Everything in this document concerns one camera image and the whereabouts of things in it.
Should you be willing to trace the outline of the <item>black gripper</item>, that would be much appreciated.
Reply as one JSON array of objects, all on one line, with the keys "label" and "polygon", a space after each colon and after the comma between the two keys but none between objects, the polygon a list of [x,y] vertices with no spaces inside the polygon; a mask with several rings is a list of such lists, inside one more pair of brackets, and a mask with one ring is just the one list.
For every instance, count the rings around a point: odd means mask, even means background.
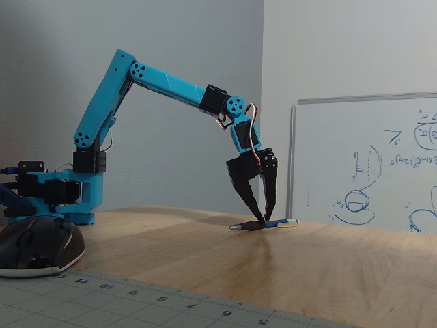
[{"label": "black gripper", "polygon": [[[259,157],[260,162],[256,160],[251,152],[246,152],[235,159],[229,160],[227,162],[227,168],[237,194],[241,197],[258,222],[265,223],[265,219],[270,220],[276,205],[278,163],[272,148],[256,150],[255,153]],[[261,176],[264,184],[266,201],[265,218],[258,208],[257,200],[249,184],[249,180],[256,176]]]}]

